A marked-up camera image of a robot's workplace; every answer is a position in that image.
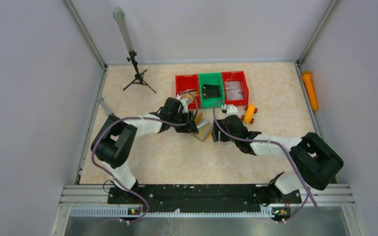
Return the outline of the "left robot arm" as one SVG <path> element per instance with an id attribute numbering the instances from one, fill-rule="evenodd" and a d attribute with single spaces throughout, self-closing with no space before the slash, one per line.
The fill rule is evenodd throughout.
<path id="1" fill-rule="evenodd" d="M 158 134 L 171 127 L 177 133 L 196 133 L 195 118 L 198 111 L 189 110 L 190 104 L 198 107 L 192 97 L 169 97 L 156 112 L 144 116 L 119 118 L 110 114 L 91 144 L 92 162 L 104 170 L 114 184 L 124 191 L 137 185 L 137 179 L 128 165 L 128 157 L 137 137 Z"/>

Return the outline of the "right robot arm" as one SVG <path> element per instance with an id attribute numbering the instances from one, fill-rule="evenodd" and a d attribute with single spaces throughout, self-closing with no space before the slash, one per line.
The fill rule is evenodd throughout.
<path id="1" fill-rule="evenodd" d="M 214 132 L 233 142 L 244 154 L 285 157 L 293 164 L 292 171 L 281 172 L 269 183 L 271 196 L 288 195 L 305 187 L 324 190 L 344 166 L 339 155 L 316 133 L 300 138 L 267 135 L 250 131 L 236 115 L 214 120 Z"/>

